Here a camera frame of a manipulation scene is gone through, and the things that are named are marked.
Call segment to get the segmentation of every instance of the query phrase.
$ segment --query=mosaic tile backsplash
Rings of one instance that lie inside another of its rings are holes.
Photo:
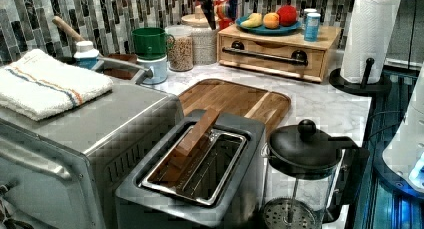
[[[266,13],[291,4],[303,14],[317,8],[323,25],[345,28],[354,0],[239,0],[238,13]],[[60,16],[82,37],[91,40],[104,55],[131,53],[131,31],[139,27],[166,27],[178,24],[193,13],[195,0],[0,0],[0,60],[19,59],[32,48],[53,56],[71,56],[72,38],[51,21]],[[346,35],[340,39],[343,48]]]

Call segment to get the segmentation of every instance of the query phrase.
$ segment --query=striped dish towel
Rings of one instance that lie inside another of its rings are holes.
[[[0,68],[0,105],[39,121],[78,107],[110,91],[112,85],[108,76],[34,49]]]

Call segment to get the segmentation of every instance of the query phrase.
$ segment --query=paper towel roll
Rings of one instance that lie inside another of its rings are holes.
[[[355,0],[340,75],[360,83],[366,60],[374,58],[368,84],[380,79],[400,0]]]

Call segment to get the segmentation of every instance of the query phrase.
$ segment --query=marble countertop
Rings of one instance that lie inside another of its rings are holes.
[[[337,68],[332,65],[329,71]],[[362,145],[371,98],[359,97],[335,89],[328,82],[328,75],[321,84],[221,66],[219,64],[195,66],[187,72],[168,71],[168,78],[158,85],[143,85],[179,95],[204,79],[222,79],[269,91],[283,93],[291,98],[291,108],[279,126],[298,124],[311,119],[317,128],[331,136],[349,136]],[[268,167],[265,201],[271,198],[290,196],[294,180]],[[344,206],[339,220],[325,224],[323,228],[344,228],[348,206]]]

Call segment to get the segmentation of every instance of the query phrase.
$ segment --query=green mug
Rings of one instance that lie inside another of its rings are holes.
[[[175,38],[159,27],[138,28],[132,31],[134,51],[138,58],[157,60],[167,55],[175,44]]]

